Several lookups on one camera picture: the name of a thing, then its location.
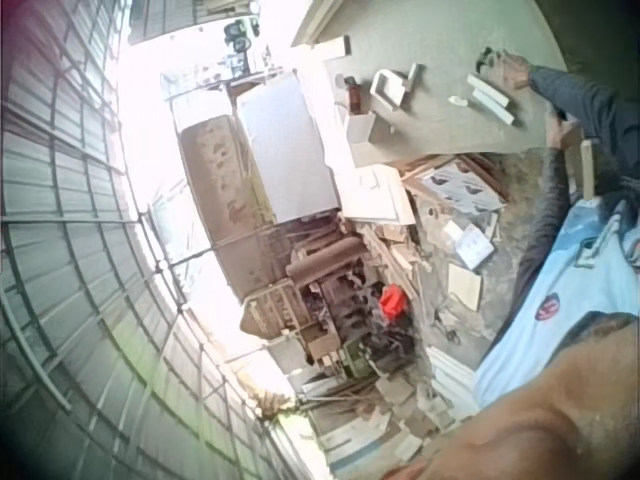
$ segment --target man's arm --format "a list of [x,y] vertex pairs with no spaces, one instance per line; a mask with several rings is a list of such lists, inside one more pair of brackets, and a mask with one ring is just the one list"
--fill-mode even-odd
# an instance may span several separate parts
[[640,179],[640,104],[611,88],[560,70],[531,65],[524,57],[493,52],[504,83],[519,89],[530,86],[558,111],[571,114],[587,136],[597,137],[603,150],[617,161],[620,175]]

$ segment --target man's hand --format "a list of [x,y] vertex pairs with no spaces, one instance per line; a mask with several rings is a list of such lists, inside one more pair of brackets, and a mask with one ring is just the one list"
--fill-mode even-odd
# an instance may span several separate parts
[[562,120],[550,109],[547,114],[547,147],[567,150],[579,140],[578,121],[574,118]]
[[494,51],[487,47],[476,64],[476,70],[488,66],[502,74],[502,83],[514,90],[529,86],[531,64],[526,58],[513,55],[506,50]]

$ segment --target white t-shirt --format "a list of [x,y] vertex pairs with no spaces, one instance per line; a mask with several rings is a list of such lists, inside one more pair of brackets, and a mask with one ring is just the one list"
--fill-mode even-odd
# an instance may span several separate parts
[[623,224],[625,205],[606,225],[598,221],[599,199],[570,210],[522,308],[476,372],[481,407],[537,376],[588,312],[640,313],[640,226]]

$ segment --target dark sleeve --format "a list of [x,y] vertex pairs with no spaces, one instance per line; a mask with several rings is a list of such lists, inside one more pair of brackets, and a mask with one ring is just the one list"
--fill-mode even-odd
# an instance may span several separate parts
[[640,178],[640,105],[612,89],[546,67],[531,67],[531,88],[557,110],[576,117],[588,137],[600,140],[621,175]]
[[529,242],[518,265],[511,308],[482,360],[502,340],[522,308],[522,304],[529,295],[531,287],[551,252],[556,237],[569,213],[569,208],[569,179],[564,152],[549,148],[544,154],[542,192],[536,205]]

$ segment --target workbench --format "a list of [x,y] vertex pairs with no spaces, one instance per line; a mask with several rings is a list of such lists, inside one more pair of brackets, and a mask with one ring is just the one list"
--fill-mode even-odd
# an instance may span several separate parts
[[[304,86],[305,96],[314,103],[312,115],[325,145],[325,161],[334,169],[427,154],[514,153],[544,145],[546,105],[535,93],[502,88],[517,117],[514,126],[508,126],[473,99],[473,88],[466,81],[486,46],[565,69],[534,0],[350,0],[335,13],[318,41],[342,35],[349,37],[351,54],[322,62],[324,78],[314,75]],[[334,103],[346,102],[346,92],[335,86],[336,74],[354,76],[368,90],[379,69],[406,74],[416,62],[424,67],[404,109],[391,112],[375,99],[371,103],[394,127],[392,135],[379,142],[348,145],[338,133],[329,132],[332,122],[339,130]],[[496,78],[489,80],[496,86],[500,83]],[[448,98],[453,95],[469,99],[469,107],[451,104]]]

